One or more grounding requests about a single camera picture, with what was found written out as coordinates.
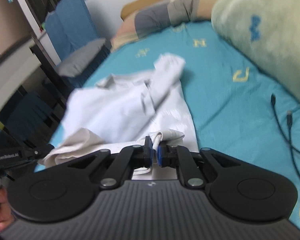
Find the person's left hand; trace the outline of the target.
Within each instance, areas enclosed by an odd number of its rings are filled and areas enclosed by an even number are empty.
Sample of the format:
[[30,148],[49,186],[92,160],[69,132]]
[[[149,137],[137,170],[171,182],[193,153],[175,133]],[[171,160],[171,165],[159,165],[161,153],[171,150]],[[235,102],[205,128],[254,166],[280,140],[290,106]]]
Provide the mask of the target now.
[[14,222],[14,216],[8,203],[7,191],[0,188],[0,232],[5,230]]

